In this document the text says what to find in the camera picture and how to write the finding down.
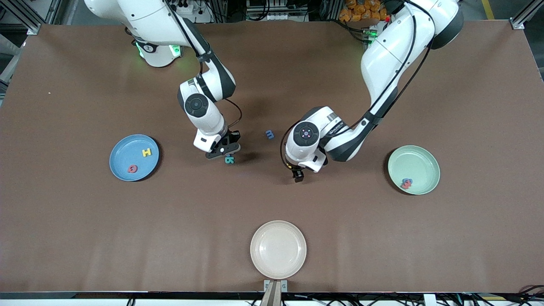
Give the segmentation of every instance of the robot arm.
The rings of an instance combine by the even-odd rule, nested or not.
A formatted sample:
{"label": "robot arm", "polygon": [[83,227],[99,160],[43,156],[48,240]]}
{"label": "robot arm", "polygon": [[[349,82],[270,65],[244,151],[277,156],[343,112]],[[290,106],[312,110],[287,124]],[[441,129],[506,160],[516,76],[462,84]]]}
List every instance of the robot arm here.
{"label": "robot arm", "polygon": [[315,107],[290,131],[286,158],[295,181],[304,178],[302,169],[318,172],[327,165],[326,154],[334,161],[352,159],[396,101],[403,72],[430,42],[431,48],[446,45],[462,25],[456,0],[406,1],[361,59],[372,102],[361,120],[350,128],[331,108]]}
{"label": "robot arm", "polygon": [[[194,49],[201,64],[195,77],[180,84],[178,101],[196,126],[194,145],[208,159],[240,150],[237,131],[231,132],[215,102],[229,98],[236,83],[211,49],[209,43],[188,19],[180,17],[162,0],[85,0],[97,16],[118,20],[136,39],[142,57],[152,66],[170,64],[178,54],[171,45]],[[208,71],[202,73],[202,64]]]}

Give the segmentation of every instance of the brown tabletop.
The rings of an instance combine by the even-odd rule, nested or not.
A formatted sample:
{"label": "brown tabletop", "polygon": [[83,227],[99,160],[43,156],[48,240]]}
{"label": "brown tabletop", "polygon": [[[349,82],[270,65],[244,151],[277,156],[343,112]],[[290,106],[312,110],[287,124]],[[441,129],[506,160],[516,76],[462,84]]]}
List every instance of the brown tabletop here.
{"label": "brown tabletop", "polygon": [[[0,109],[1,291],[261,290],[249,244],[275,219],[308,245],[292,291],[544,282],[544,85],[522,31],[466,22],[353,160],[295,184],[280,137],[314,106],[348,123],[367,110],[361,45],[333,23],[199,28],[237,82],[234,165],[192,145],[196,129],[176,99],[198,71],[192,50],[156,69],[122,27],[43,26],[28,39]],[[149,179],[123,182],[108,158],[135,133],[155,138],[163,159]],[[384,171],[406,144],[440,163],[427,195],[402,193]]]}

